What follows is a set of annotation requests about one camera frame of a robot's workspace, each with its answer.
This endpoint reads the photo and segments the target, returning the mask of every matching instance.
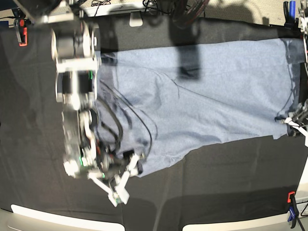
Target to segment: clamp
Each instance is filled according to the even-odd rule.
[[[25,19],[14,20],[14,27],[20,47],[25,47],[28,45],[28,31],[26,27],[28,24],[30,24],[29,21]]]
[[[297,205],[296,205],[296,199],[295,199],[295,192],[289,192],[288,194],[288,204],[289,206],[289,212],[290,212],[290,216],[288,218],[288,222],[292,222],[291,225],[291,229],[294,229],[294,227],[296,226],[296,223],[298,222],[300,228],[302,229],[302,231],[305,231],[305,228],[302,224],[302,222],[299,219],[299,211],[297,209]]]
[[[298,30],[299,19],[295,18],[295,1],[290,1],[290,11],[289,2],[283,2],[283,11],[285,17],[284,27],[291,30]]]

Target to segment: wire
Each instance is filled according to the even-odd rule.
[[[98,101],[105,107],[105,109],[107,110],[107,112],[110,114],[110,116],[112,117],[112,119],[114,120],[117,129],[119,131],[119,135],[117,136],[117,139],[115,139],[115,149],[113,150],[113,152],[117,152],[120,147],[121,147],[121,141],[123,139],[123,128],[122,125],[120,123],[120,121],[117,119],[116,115],[114,114],[114,112],[111,110],[111,108],[109,107],[109,105],[101,98],[101,97],[97,97]],[[107,130],[114,136],[114,134],[116,134],[113,130],[111,130],[111,128],[109,128],[108,126],[105,126],[105,128],[107,128]]]
[[[155,2],[156,8],[148,6],[150,1],[154,1],[154,2]],[[170,15],[170,14],[173,13],[173,8],[171,8],[171,10],[168,11],[168,12],[165,12],[165,11],[163,11],[162,9],[159,9],[156,0],[143,0],[143,1],[142,1],[142,4],[143,4],[143,6],[145,7],[145,10],[144,10],[144,11],[146,11],[147,9],[150,9],[150,10],[158,11],[158,12],[160,12],[160,13],[165,13],[165,14],[167,14],[167,15]]]
[[[296,216],[296,220],[298,221],[299,226],[300,226],[300,228],[302,229],[302,231],[305,231],[305,228],[304,228],[304,226],[303,226],[303,224],[302,224],[302,222],[300,221],[300,219],[299,219],[298,216]]]
[[[307,70],[307,63],[305,62],[305,70],[306,70],[306,75],[307,75],[307,78],[308,78],[308,70]]]
[[[300,215],[302,216],[302,217],[308,217],[308,215],[303,215],[303,212],[306,210],[306,208],[307,208],[307,206],[308,206],[308,203],[306,204],[306,206],[304,207],[304,209],[302,210],[302,212],[300,213]]]
[[[186,28],[204,11],[209,0],[195,0],[191,8],[185,11],[188,0],[180,0],[173,13],[173,22],[179,28]]]
[[[151,134],[149,128],[146,126],[145,122],[140,118],[140,116],[134,111],[134,109],[132,109],[132,107],[129,105],[128,102],[124,101],[121,97],[119,97],[107,84],[105,84],[103,82],[101,82],[101,83],[106,87],[106,89],[109,91],[109,93],[111,93],[115,98],[119,99],[122,103],[124,103],[135,114],[135,116],[141,121],[141,123],[143,124],[143,126],[145,127],[147,132],[149,133],[150,145],[149,145],[149,149],[148,149],[147,155],[145,156],[145,161],[146,161],[148,156],[149,156],[149,154],[150,154],[150,152],[151,152],[152,143],[153,143],[152,134]]]
[[[111,4],[110,1],[111,1],[111,0],[103,0],[103,1],[93,0],[92,3],[91,3],[91,6],[92,6],[92,7],[93,7],[93,6],[97,6],[97,9],[96,9],[96,12],[95,12],[94,17],[95,17],[96,14],[97,14],[98,8],[99,8],[100,6],[110,5],[110,4]]]
[[[7,16],[7,17],[0,18],[0,20],[1,20],[1,19],[5,19],[5,18],[18,19],[18,18],[14,17],[14,16]]]

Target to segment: black cable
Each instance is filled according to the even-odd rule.
[[[145,7],[145,11],[146,11],[147,9],[150,9],[150,10],[155,10],[155,11],[158,11],[158,12],[160,12],[160,13],[165,13],[165,14],[168,14],[168,15],[170,15],[170,14],[173,12],[173,9],[171,9],[169,12],[165,12],[165,11],[159,9],[156,0],[152,0],[152,1],[155,2],[157,8],[153,8],[153,7],[150,7],[150,6],[149,6],[149,1],[150,1],[150,0],[147,0],[147,3],[146,3],[146,4],[145,4],[145,1],[146,1],[146,0],[143,0],[143,1],[142,1],[143,6]]]
[[[283,13],[284,13],[285,22],[287,23],[289,21],[289,2],[288,1],[283,2]]]
[[[308,217],[308,215],[303,215],[303,212],[306,210],[306,208],[307,208],[307,206],[308,206],[308,203],[306,204],[306,206],[304,207],[304,209],[302,210],[302,212],[300,213],[300,215],[302,216],[302,217]]]
[[[14,16],[7,16],[7,17],[3,17],[3,18],[0,18],[0,19],[5,19],[5,18],[18,19],[18,18],[14,17]]]
[[[304,228],[304,226],[303,226],[303,224],[302,224],[302,222],[300,221],[300,219],[299,219],[298,216],[296,216],[296,220],[298,221],[299,226],[301,227],[302,231],[305,231],[305,228]]]
[[[115,131],[113,131],[109,126],[107,126],[104,122],[101,122],[101,126],[103,129],[105,129],[106,131],[108,131],[111,136],[113,136],[115,142],[108,142],[109,144],[113,144],[115,146],[115,148],[113,150],[111,150],[110,152],[114,155],[116,155],[116,152],[117,152],[117,149],[119,149],[120,147],[119,146],[116,146],[116,144],[119,142],[119,137],[118,135],[116,134]]]
[[[209,0],[195,0],[191,8],[185,11],[187,1],[179,0],[173,13],[173,23],[179,28],[186,28],[191,25],[209,3]]]
[[[105,87],[106,89],[109,91],[110,94],[112,94],[115,98],[119,99],[122,103],[124,103],[134,114],[135,116],[141,121],[141,123],[144,125],[145,129],[147,130],[147,132],[149,133],[149,136],[150,136],[150,145],[149,145],[149,149],[148,149],[148,153],[147,155],[145,156],[145,160],[147,160],[150,152],[151,152],[151,149],[152,149],[152,143],[153,143],[153,139],[152,139],[152,134],[149,130],[149,128],[146,126],[145,122],[140,118],[140,116],[134,111],[134,109],[132,109],[132,107],[129,105],[129,103],[127,103],[126,101],[124,101],[121,97],[119,97],[107,84],[101,82]]]
[[[117,136],[117,139],[115,139],[115,149],[113,150],[113,152],[117,152],[120,149],[120,147],[121,147],[121,141],[123,139],[123,128],[122,128],[122,125],[121,125],[120,121],[117,119],[117,117],[114,114],[114,112],[109,107],[109,105],[101,97],[97,97],[97,99],[104,106],[104,108],[107,110],[107,112],[110,114],[110,116],[114,120],[114,122],[115,122],[115,124],[117,126],[117,129],[119,131],[119,135]]]
[[[159,5],[162,6],[162,0],[159,0]]]
[[[95,12],[94,17],[95,17],[96,14],[97,14],[98,8],[99,8],[100,6],[110,5],[110,4],[111,4],[110,1],[111,1],[111,0],[103,0],[103,1],[93,0],[92,3],[91,3],[91,6],[92,6],[92,7],[93,7],[93,6],[97,6],[97,9],[96,9],[96,12]]]
[[[303,39],[306,40],[306,47],[307,47],[307,45],[308,45],[307,39],[308,39],[308,38],[306,38],[305,35],[304,35],[304,36],[303,36]],[[306,75],[307,75],[307,78],[308,78],[308,69],[307,69],[307,63],[306,63],[306,61],[305,61],[305,70],[306,70]]]
[[[172,14],[175,7],[176,7],[176,0],[170,1],[170,4],[168,5],[167,12],[171,12],[170,14]]]

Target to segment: white plastic part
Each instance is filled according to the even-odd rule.
[[[141,18],[140,12],[131,12],[129,18],[130,27],[139,27],[143,25],[143,20]]]
[[[115,191],[118,194],[121,201],[126,205],[129,199],[129,193],[126,191],[125,186],[129,179],[130,173],[125,171],[122,175],[120,183],[115,186]]]
[[[91,179],[98,187],[103,189],[106,193],[111,194],[111,195],[113,194],[112,190],[107,185],[105,185],[103,182],[101,182],[96,177],[92,176],[90,173],[88,174],[88,178]]]
[[[60,225],[67,225],[71,227],[97,231],[125,231],[124,226],[117,223],[70,218],[51,213],[45,213],[30,208],[24,208],[18,205],[11,205],[11,209],[14,213],[22,216],[52,222]]]
[[[83,165],[84,167],[87,167],[87,166],[88,166],[88,161],[87,161],[87,159],[86,159],[85,157],[82,157],[82,158],[81,158],[81,161],[82,161],[82,165]]]
[[[144,5],[142,1],[133,1],[122,3],[112,3],[109,5],[101,6],[97,9],[97,6],[83,8],[88,17],[110,15],[115,13],[130,13],[133,11],[144,11]]]
[[[91,131],[90,129],[90,125],[89,125],[89,121],[90,121],[90,114],[89,113],[85,113],[84,114],[84,128],[85,128],[85,133],[87,138],[90,140],[90,146],[91,146],[91,160],[95,160],[96,158],[96,144],[95,144],[95,137],[94,137],[94,133]]]
[[[127,170],[128,171],[131,171],[132,169],[134,169],[137,165],[137,162],[139,160],[139,156],[137,154],[134,154],[132,157],[131,157],[131,160],[127,166]]]
[[[114,207],[117,207],[117,202],[112,194],[108,194],[108,199],[111,201],[111,203],[114,205]]]
[[[99,68],[99,61],[94,58],[80,59],[63,59],[61,62],[56,62],[57,72],[64,73],[67,71],[84,71],[92,70],[96,72]]]
[[[90,37],[90,32],[89,32],[89,27],[88,25],[83,22],[83,26],[84,26],[84,32],[83,32],[83,54],[84,57],[90,57],[91,54],[91,37]]]
[[[130,171],[130,177],[134,177],[139,174],[139,171],[137,168],[134,168],[133,170]]]
[[[302,133],[306,138],[305,138],[305,146],[308,147],[308,132],[300,127],[299,124],[295,123],[292,121],[290,117],[286,118],[284,121],[286,124],[290,125],[291,127],[297,129],[300,133]]]
[[[182,231],[238,231],[252,228],[259,228],[267,225],[274,225],[278,223],[287,223],[288,214],[282,214],[267,218],[245,220],[238,222],[226,222],[215,224],[195,224],[186,225]]]
[[[76,161],[66,161],[63,163],[63,166],[67,175],[70,177],[75,177],[75,173],[78,172],[78,165]]]

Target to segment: light blue towel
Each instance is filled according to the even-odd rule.
[[[102,61],[98,94],[123,125],[121,150],[146,153],[149,135],[101,82],[117,89],[152,133],[144,176],[204,145],[286,134],[286,125],[275,119],[298,103],[304,48],[298,39],[236,41],[121,51],[103,55]],[[116,130],[97,106],[100,119]],[[98,133],[110,139],[102,128]]]

